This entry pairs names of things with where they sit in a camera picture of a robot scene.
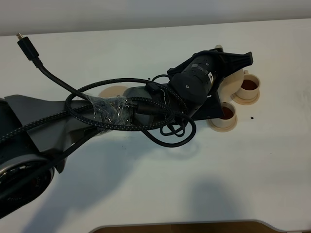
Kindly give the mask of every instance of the usb connector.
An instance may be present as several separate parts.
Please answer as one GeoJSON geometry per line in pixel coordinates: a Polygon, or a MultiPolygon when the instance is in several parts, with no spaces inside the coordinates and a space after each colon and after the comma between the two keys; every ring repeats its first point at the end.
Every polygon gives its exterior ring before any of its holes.
{"type": "Polygon", "coordinates": [[[18,45],[20,46],[21,50],[23,50],[28,60],[33,62],[37,60],[39,57],[39,53],[31,43],[30,39],[28,37],[24,37],[20,33],[18,33],[16,36],[19,39],[18,45]]]}

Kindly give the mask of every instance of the clear plastic wrap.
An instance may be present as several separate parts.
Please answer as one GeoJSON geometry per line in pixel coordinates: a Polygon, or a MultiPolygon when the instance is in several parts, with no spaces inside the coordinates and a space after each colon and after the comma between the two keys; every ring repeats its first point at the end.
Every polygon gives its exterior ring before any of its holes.
{"type": "MultiPolygon", "coordinates": [[[[94,120],[114,125],[130,125],[132,122],[133,108],[131,100],[127,97],[102,98],[86,95],[93,104],[94,120]]],[[[99,128],[99,134],[111,130],[99,128]]]]}

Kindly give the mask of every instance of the white surface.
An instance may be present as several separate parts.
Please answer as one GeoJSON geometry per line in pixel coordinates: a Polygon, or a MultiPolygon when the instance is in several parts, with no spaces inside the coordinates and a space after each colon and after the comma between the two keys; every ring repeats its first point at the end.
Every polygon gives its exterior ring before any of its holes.
{"type": "MultiPolygon", "coordinates": [[[[93,138],[43,195],[0,220],[0,232],[252,219],[284,231],[311,229],[311,19],[31,40],[46,67],[76,88],[153,77],[217,44],[227,52],[252,51],[248,70],[260,78],[261,94],[254,105],[233,102],[239,118],[233,131],[218,133],[199,121],[195,138],[180,148],[160,147],[139,132],[93,138]]],[[[16,42],[0,37],[1,97],[64,100],[68,92],[44,77],[16,42]]]]}
{"type": "Polygon", "coordinates": [[[306,17],[310,0],[2,0],[0,35],[306,17]]]}

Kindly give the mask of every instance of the wall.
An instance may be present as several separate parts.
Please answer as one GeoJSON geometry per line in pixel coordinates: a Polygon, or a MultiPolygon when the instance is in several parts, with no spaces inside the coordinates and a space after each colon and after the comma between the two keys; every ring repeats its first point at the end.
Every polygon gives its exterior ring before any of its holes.
{"type": "Polygon", "coordinates": [[[311,0],[1,0],[0,35],[311,17],[311,0]]]}

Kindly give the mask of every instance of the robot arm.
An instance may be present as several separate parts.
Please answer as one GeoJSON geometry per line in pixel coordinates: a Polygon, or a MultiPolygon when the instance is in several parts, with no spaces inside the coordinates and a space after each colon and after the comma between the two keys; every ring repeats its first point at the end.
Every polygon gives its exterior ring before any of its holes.
{"type": "Polygon", "coordinates": [[[21,95],[0,100],[0,218],[37,198],[51,182],[54,168],[61,173],[66,157],[99,130],[142,131],[165,147],[186,144],[195,135],[195,120],[224,115],[217,94],[223,79],[253,63],[251,53],[224,53],[218,48],[196,53],[169,69],[163,75],[169,79],[166,84],[155,82],[160,75],[152,81],[114,79],[76,90],[44,68],[29,38],[17,36],[27,58],[71,95],[65,101],[21,95]],[[83,94],[97,86],[121,82],[143,85],[127,89],[123,97],[111,99],[83,94]],[[73,100],[76,96],[84,100],[73,100]],[[182,138],[188,123],[192,132],[179,143],[162,142],[148,132],[160,129],[163,136],[182,138]],[[164,133],[164,126],[171,132],[164,133]]]}

